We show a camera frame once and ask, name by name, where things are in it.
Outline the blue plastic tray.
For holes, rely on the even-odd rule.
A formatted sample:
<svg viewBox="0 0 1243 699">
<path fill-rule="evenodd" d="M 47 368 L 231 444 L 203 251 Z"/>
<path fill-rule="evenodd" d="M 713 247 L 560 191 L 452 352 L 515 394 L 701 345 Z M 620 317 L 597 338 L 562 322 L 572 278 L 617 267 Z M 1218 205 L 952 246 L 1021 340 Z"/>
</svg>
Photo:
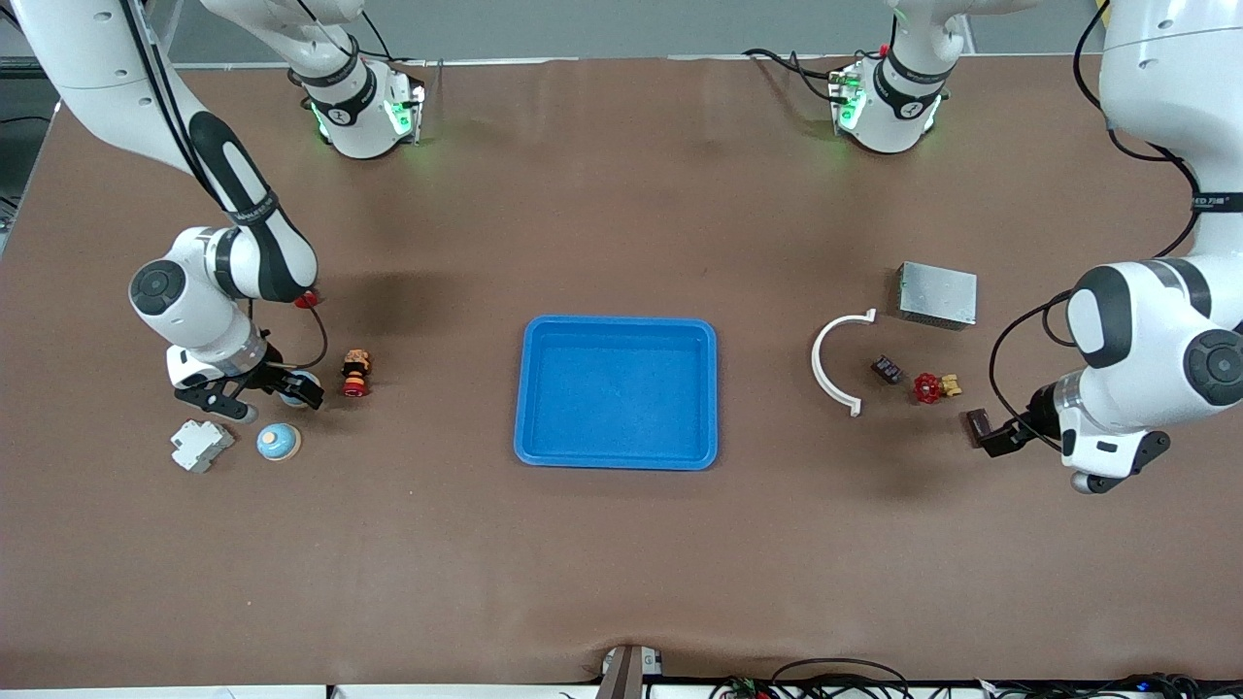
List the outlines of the blue plastic tray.
<svg viewBox="0 0 1243 699">
<path fill-rule="evenodd" d="M 709 469 L 718 459 L 718 333 L 701 318 L 532 318 L 512 448 L 532 466 Z"/>
</svg>

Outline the white circuit breaker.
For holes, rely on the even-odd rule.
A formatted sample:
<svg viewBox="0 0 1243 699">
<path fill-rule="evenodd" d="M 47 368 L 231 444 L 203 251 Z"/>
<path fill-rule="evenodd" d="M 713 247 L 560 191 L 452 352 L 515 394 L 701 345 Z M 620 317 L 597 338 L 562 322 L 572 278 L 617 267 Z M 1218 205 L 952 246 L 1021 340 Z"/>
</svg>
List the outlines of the white circuit breaker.
<svg viewBox="0 0 1243 699">
<path fill-rule="evenodd" d="M 213 420 L 186 420 L 172 437 L 172 460 L 191 474 L 213 468 L 215 456 L 232 447 L 234 434 Z"/>
</svg>

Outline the grey metal box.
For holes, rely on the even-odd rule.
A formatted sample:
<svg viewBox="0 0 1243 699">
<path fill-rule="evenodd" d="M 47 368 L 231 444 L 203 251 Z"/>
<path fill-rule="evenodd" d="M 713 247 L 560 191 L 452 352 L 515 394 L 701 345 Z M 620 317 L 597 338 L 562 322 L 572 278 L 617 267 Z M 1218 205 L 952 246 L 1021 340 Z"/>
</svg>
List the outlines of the grey metal box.
<svg viewBox="0 0 1243 699">
<path fill-rule="evenodd" d="M 975 274 L 905 261 L 897 267 L 897 317 L 960 331 L 977 322 Z"/>
</svg>

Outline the white table edge strip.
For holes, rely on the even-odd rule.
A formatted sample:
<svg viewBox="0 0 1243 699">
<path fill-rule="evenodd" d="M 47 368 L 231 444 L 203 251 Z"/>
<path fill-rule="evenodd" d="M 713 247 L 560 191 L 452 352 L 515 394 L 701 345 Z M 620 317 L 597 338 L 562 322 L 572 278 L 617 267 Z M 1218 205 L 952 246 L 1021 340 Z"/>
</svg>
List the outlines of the white table edge strip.
<svg viewBox="0 0 1243 699">
<path fill-rule="evenodd" d="M 0 699 L 595 699 L 595 685 L 249 684 L 0 689 Z"/>
</svg>

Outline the brown table mat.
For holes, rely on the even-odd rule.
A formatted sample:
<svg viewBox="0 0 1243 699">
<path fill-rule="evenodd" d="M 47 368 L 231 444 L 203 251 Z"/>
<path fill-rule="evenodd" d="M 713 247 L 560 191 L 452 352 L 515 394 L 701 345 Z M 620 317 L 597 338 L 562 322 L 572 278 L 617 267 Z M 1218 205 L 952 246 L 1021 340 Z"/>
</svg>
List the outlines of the brown table mat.
<svg viewBox="0 0 1243 699">
<path fill-rule="evenodd" d="M 0 260 L 0 687 L 580 682 L 612 646 L 671 674 L 855 655 L 914 680 L 1243 677 L 1243 409 L 1172 430 L 1110 494 L 1043 444 L 991 459 L 994 335 L 1178 234 L 1172 165 L 1122 155 L 1066 58 L 960 63 L 929 138 L 848 146 L 750 58 L 452 66 L 423 141 L 355 162 L 281 71 L 191 72 L 319 256 L 328 398 L 191 475 L 191 417 L 134 270 L 221 213 L 58 109 Z M 905 261 L 975 274 L 977 322 L 897 317 Z M 827 397 L 823 366 L 861 415 Z M 525 326 L 718 332 L 697 473 L 515 456 Z M 348 350 L 370 393 L 342 394 Z M 888 354 L 905 372 L 870 369 Z M 924 404 L 921 373 L 962 394 Z"/>
</svg>

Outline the white curved plastic bracket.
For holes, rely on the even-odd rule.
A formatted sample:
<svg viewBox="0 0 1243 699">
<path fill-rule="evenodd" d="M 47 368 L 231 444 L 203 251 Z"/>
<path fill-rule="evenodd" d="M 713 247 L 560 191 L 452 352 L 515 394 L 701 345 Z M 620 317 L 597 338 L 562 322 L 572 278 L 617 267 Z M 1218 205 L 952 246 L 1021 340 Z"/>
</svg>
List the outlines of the white curved plastic bracket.
<svg viewBox="0 0 1243 699">
<path fill-rule="evenodd" d="M 829 336 L 834 330 L 845 326 L 845 323 L 875 323 L 876 315 L 876 308 L 873 307 L 865 311 L 865 313 L 843 315 L 837 318 L 832 318 L 832 321 L 825 323 L 820 328 L 820 332 L 815 335 L 813 345 L 810 346 L 809 364 L 817 386 L 820 386 L 820 391 L 824 392 L 827 397 L 830 397 L 838 404 L 844 405 L 851 417 L 861 415 L 861 405 L 864 405 L 864 403 L 861 403 L 861 399 L 856 396 L 851 396 L 851 393 L 840 389 L 839 386 L 837 386 L 834 381 L 827 376 L 827 369 L 824 368 L 823 362 L 823 345 L 827 336 Z"/>
</svg>

